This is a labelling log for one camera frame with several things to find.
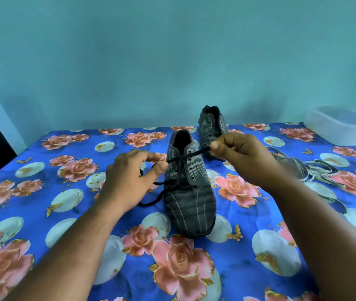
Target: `wall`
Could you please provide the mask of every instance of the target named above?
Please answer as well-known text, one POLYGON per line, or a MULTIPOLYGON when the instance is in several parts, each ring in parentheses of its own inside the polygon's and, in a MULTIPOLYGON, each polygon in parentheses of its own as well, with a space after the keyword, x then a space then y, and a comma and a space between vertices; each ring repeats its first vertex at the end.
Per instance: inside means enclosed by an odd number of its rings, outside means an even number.
POLYGON ((356 109, 356 0, 0 0, 0 102, 27 144, 356 109))

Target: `person's left hand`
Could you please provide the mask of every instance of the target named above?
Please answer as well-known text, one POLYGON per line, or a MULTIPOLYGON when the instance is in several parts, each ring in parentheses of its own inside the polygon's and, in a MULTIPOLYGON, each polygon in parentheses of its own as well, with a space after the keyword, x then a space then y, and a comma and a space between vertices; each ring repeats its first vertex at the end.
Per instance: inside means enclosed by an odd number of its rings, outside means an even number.
POLYGON ((113 209, 124 214, 135 207, 145 196, 150 186, 168 167, 160 162, 159 153, 132 150, 121 153, 113 164, 107 167, 106 180, 96 202, 112 203, 113 209), (144 161, 156 162, 144 176, 140 176, 140 166, 144 161))

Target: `person's left arm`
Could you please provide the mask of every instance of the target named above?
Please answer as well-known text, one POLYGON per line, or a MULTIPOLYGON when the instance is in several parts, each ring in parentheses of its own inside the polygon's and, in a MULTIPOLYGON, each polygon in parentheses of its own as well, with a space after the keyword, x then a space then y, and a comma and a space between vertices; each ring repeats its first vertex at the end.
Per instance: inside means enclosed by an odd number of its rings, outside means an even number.
POLYGON ((159 162, 140 177, 141 164, 159 160, 158 154, 141 150, 118 156, 107 168, 107 179, 95 204, 67 230, 4 301, 86 301, 115 224, 140 202, 168 167, 166 162, 159 162))

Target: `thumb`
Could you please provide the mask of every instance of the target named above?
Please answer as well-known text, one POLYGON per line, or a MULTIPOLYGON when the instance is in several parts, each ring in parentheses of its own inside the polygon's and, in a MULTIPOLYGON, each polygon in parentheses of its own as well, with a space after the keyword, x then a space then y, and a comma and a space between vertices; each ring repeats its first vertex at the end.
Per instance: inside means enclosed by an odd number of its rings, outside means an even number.
POLYGON ((147 184, 151 185, 160 175, 162 175, 167 170, 167 168, 167 162, 158 162, 150 169, 149 172, 142 176, 142 179, 145 180, 147 184))
POLYGON ((228 148, 225 144, 222 144, 220 142, 212 142, 210 144, 210 149, 211 152, 214 153, 216 156, 222 157, 230 163, 232 163, 232 160, 238 158, 239 155, 241 155, 240 153, 228 148))

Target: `forearm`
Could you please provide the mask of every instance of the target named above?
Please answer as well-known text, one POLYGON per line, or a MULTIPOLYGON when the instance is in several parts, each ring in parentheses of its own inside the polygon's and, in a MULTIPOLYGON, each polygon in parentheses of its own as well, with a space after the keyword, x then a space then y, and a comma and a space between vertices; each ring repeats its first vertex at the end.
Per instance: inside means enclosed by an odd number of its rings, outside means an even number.
POLYGON ((106 205, 112 203, 86 211, 5 301, 86 301, 110 232, 123 213, 106 205))
POLYGON ((356 300, 356 228, 299 181, 267 187, 326 301, 356 300))

